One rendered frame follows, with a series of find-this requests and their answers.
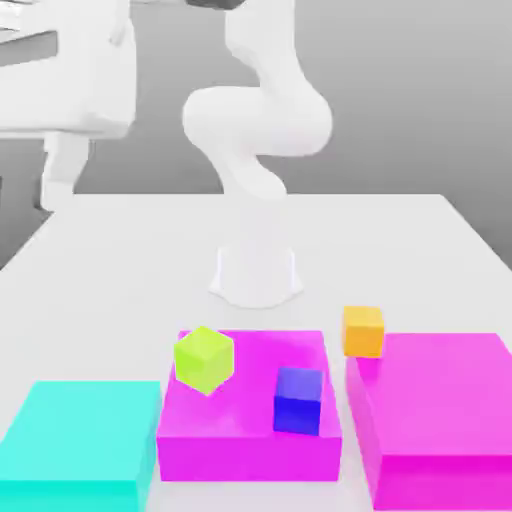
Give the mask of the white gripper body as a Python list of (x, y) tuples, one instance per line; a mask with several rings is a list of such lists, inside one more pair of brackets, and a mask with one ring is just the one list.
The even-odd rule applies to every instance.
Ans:
[[(57, 52), (0, 65), (0, 134), (124, 137), (136, 114), (130, 0), (32, 0), (14, 20), (18, 40), (54, 34)], [(0, 37), (0, 60), (11, 46)]]

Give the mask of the small lime green cube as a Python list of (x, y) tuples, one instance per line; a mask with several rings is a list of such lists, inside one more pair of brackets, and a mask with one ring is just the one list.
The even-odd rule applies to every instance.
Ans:
[(231, 378), (234, 360), (233, 339), (204, 326), (187, 333), (174, 346), (176, 379), (205, 396)]

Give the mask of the small blue cube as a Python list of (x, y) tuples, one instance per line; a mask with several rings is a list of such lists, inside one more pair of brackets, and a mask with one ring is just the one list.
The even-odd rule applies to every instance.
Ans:
[(273, 429), (318, 436), (322, 393), (322, 371), (280, 367), (274, 393)]

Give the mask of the small orange cube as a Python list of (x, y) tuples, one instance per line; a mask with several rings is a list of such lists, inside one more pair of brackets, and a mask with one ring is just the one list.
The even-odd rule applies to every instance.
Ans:
[(375, 306), (345, 306), (342, 347), (347, 357), (380, 358), (384, 342), (384, 319)]

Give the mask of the large cyan box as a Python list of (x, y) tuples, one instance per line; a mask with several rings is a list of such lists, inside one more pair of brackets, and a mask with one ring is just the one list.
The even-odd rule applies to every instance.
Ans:
[(0, 512), (146, 512), (157, 381), (37, 381), (0, 440)]

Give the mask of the large magenta box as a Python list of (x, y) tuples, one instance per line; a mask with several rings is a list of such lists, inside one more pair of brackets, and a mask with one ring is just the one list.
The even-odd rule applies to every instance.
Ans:
[(345, 371), (378, 511), (512, 512), (512, 352), (494, 333), (389, 333)]
[[(164, 481), (335, 481), (342, 430), (319, 330), (229, 330), (233, 376), (211, 395), (169, 376), (157, 429)], [(273, 429), (280, 367), (323, 372), (318, 436)]]

